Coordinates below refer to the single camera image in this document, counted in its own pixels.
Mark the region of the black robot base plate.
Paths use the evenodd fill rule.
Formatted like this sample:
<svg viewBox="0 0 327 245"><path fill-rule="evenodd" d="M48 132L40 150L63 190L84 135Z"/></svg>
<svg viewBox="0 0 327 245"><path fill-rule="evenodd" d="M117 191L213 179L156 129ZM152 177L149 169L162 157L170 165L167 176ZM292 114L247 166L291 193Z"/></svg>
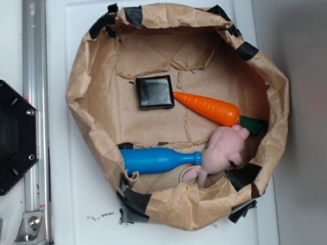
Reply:
<svg viewBox="0 0 327 245"><path fill-rule="evenodd" d="M1 196L38 160L37 110L1 80Z"/></svg>

